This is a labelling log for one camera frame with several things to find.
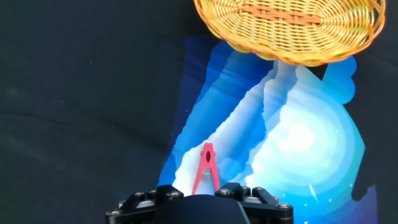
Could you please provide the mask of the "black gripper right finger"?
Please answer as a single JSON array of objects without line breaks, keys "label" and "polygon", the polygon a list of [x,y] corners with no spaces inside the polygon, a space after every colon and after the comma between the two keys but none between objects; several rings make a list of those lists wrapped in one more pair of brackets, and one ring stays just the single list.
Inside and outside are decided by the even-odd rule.
[{"label": "black gripper right finger", "polygon": [[262,187],[251,189],[239,183],[228,182],[215,192],[215,196],[237,201],[242,213],[251,224],[293,224],[294,209],[289,203],[279,202]]}]

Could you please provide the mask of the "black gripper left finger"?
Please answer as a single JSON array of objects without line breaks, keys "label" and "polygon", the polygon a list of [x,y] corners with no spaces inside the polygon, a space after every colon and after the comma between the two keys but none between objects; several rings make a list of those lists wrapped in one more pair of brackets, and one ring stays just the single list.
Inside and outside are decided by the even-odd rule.
[{"label": "black gripper left finger", "polygon": [[119,207],[107,211],[107,224],[137,224],[153,219],[158,207],[165,202],[184,198],[184,194],[171,185],[161,185],[148,192],[136,192],[125,201],[119,202]]}]

